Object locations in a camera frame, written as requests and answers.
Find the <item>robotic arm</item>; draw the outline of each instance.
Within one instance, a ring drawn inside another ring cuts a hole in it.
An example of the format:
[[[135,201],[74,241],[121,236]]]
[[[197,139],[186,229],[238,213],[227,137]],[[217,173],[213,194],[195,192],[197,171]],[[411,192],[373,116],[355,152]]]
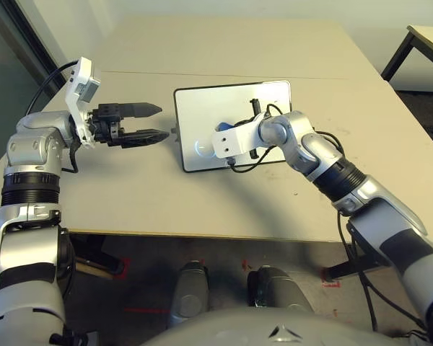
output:
[[[79,345],[64,327],[58,281],[75,271],[68,231],[60,227],[61,170],[77,173],[75,151],[95,142],[131,148],[162,141],[168,133],[125,133],[124,117],[162,111],[149,103],[99,105],[85,110],[100,80],[80,58],[66,84],[70,112],[36,112],[22,118],[6,148],[0,207],[0,345]],[[73,169],[62,169],[65,148]]]
[[[433,243],[423,223],[316,133],[303,113],[261,112],[250,123],[216,132],[212,143],[216,156],[232,162],[233,156],[257,147],[281,148],[291,168],[324,193],[341,215],[350,216],[347,229],[360,247],[395,268],[433,339]]]

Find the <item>red tape marking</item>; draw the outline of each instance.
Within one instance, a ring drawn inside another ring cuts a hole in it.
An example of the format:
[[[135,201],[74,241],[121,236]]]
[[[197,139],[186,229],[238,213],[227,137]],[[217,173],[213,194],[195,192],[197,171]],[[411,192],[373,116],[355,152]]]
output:
[[[114,278],[117,280],[124,280],[127,278],[127,272],[131,263],[130,258],[121,258],[121,261],[123,262],[123,270],[120,274],[114,275]]]

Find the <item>white wall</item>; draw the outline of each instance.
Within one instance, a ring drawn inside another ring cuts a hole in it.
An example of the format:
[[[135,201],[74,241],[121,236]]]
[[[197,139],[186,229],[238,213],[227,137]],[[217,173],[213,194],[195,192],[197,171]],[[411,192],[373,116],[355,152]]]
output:
[[[407,33],[433,26],[433,0],[19,0],[58,64],[90,56],[115,26],[136,14],[334,19],[378,71]],[[395,89],[433,91],[433,64],[413,50]]]

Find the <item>white bracket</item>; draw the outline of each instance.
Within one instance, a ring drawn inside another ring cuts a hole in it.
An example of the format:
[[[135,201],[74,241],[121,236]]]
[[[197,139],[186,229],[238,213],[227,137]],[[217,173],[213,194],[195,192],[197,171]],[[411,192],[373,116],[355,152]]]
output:
[[[71,71],[66,85],[66,104],[74,119],[77,135],[83,146],[94,148],[95,140],[88,129],[86,106],[99,87],[100,80],[93,74],[92,62],[82,56]]]
[[[216,157],[241,155],[258,147],[267,147],[258,134],[258,127],[263,120],[264,113],[258,114],[250,123],[218,131],[211,137]]]

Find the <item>floor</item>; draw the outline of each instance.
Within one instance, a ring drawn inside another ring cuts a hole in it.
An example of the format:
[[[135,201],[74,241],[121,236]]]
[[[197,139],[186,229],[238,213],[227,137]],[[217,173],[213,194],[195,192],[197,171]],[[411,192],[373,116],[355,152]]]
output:
[[[399,95],[433,137],[433,95]],[[106,280],[77,273],[66,301],[69,327],[97,330],[102,346],[140,345],[164,331],[178,270],[189,260],[202,260],[209,269],[212,309],[244,306],[248,271],[273,265],[296,280],[317,314],[370,329],[358,279],[343,278],[333,285],[320,279],[321,267],[345,260],[341,244],[109,236],[103,250],[130,261],[126,277]],[[391,269],[370,272],[369,278],[388,298],[414,313]],[[372,297],[380,332],[398,335],[416,328]]]

